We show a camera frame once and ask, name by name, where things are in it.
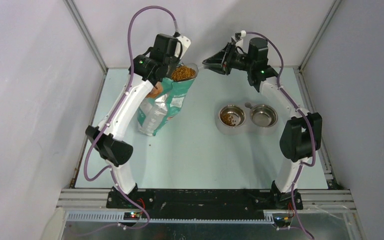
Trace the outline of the green pet food bag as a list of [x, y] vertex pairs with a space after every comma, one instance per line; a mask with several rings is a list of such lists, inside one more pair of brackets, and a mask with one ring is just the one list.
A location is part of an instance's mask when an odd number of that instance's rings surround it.
[[155, 136], [158, 131], [182, 109], [186, 95], [199, 70], [194, 63], [181, 64], [197, 71], [190, 80], [175, 82], [170, 76], [161, 82], [162, 90], [155, 97], [145, 98], [137, 111], [138, 131], [147, 136]]

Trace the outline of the clear plastic scoop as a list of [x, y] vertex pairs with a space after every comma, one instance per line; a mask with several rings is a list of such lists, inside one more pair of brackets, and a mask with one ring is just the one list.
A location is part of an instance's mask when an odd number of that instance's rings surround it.
[[207, 67], [205, 64], [202, 64], [202, 63], [201, 63], [201, 64], [198, 64], [198, 65], [197, 65], [197, 68], [198, 68], [199, 71], [202, 71], [202, 70], [207, 69], [208, 67]]

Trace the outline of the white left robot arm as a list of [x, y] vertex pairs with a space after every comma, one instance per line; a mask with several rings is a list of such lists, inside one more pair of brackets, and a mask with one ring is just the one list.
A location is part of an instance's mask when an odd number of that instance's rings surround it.
[[138, 202], [134, 192], [137, 184], [129, 164], [133, 146], [123, 140], [126, 130], [142, 101], [175, 70], [190, 45], [191, 40], [179, 33], [158, 34], [153, 46], [132, 60], [128, 82], [108, 114], [97, 126], [88, 126], [85, 131], [93, 149], [109, 165], [115, 187], [121, 192], [118, 201], [125, 208], [132, 208]]

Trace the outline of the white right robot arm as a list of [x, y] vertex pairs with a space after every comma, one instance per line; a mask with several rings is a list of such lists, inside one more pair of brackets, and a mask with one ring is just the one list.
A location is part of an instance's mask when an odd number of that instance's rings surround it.
[[243, 37], [237, 35], [216, 54], [202, 61], [204, 68], [221, 75], [232, 69], [245, 71], [250, 86], [273, 104], [277, 115], [285, 122], [279, 140], [284, 157], [280, 172], [273, 180], [270, 195], [259, 202], [271, 209], [297, 209], [298, 182], [304, 168], [316, 163], [316, 152], [321, 147], [323, 119], [310, 112], [287, 92], [281, 83], [284, 60], [275, 44], [264, 35], [254, 32], [248, 51], [239, 52]]

